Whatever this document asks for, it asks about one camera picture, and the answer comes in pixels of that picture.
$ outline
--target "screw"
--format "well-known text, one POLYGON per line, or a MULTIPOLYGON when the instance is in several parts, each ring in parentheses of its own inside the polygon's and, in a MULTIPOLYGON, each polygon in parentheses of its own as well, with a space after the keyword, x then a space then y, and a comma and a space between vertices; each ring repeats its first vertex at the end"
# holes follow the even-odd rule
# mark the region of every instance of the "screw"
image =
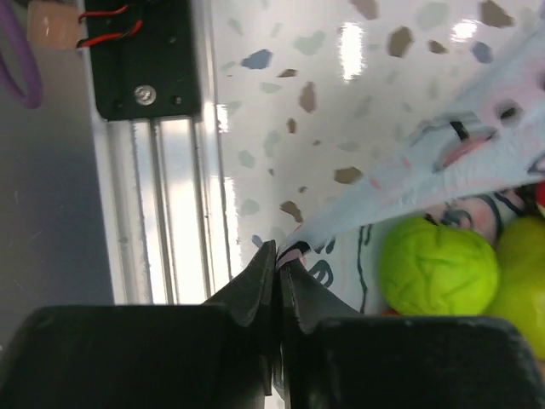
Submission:
POLYGON ((135 99, 140 105, 151 105, 157 99, 157 92, 151 85, 140 85, 135 88, 135 99))

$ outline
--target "gray wall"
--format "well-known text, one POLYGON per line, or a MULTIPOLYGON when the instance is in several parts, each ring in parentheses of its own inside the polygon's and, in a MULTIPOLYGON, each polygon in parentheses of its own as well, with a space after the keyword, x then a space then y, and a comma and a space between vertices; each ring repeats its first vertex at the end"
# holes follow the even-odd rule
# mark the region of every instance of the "gray wall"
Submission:
MULTIPOLYGON (((0 29, 0 49, 16 71, 5 39, 0 29)), ((35 51, 41 108, 19 107, 0 85, 3 349, 35 308, 112 303, 83 60, 76 52, 35 51)))

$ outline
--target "red wire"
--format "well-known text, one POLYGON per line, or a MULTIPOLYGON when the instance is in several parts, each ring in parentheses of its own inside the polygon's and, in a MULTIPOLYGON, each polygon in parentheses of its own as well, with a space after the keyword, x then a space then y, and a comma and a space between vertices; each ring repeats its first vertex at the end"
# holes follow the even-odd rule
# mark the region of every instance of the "red wire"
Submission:
POLYGON ((128 4, 125 4, 122 8, 117 10, 109 10, 109 11, 86 11, 85 13, 81 13, 79 17, 77 18, 79 22, 81 23, 82 20, 85 17, 107 17, 109 15, 118 15, 121 14, 123 11, 129 8, 128 4))
MULTIPOLYGON (((127 37, 134 36, 136 34, 136 32, 138 32, 142 28, 142 23, 143 23, 142 20, 136 21, 135 26, 133 27, 131 32, 127 35, 127 37)), ((82 48, 82 47, 92 47, 92 46, 94 46, 96 44, 104 43, 105 41, 115 40, 116 38, 120 38, 122 35, 123 35, 122 32, 111 32, 109 34, 103 34, 101 36, 91 38, 90 40, 87 40, 87 41, 79 44, 79 47, 80 48, 82 48)))

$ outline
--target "lime green ball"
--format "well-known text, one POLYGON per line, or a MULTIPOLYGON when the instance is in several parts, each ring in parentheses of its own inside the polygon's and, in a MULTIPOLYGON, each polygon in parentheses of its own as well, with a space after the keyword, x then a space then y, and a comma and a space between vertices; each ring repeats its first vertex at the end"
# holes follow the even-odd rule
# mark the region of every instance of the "lime green ball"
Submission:
POLYGON ((498 280, 494 250, 471 230, 412 217, 384 242, 380 286, 401 314, 481 314, 496 295, 498 280))

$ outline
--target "yellow-green ball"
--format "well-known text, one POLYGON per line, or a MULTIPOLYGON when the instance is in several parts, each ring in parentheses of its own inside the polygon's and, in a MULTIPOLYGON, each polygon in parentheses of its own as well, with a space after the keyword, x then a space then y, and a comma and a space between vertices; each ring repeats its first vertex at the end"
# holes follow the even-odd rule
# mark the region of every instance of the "yellow-green ball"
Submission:
POLYGON ((502 280, 487 314, 511 321, 545 360, 545 220, 514 221, 496 251, 502 280))
POLYGON ((498 277, 495 252, 484 238, 422 217, 403 220, 382 249, 382 293, 401 314, 481 314, 496 295, 498 277))

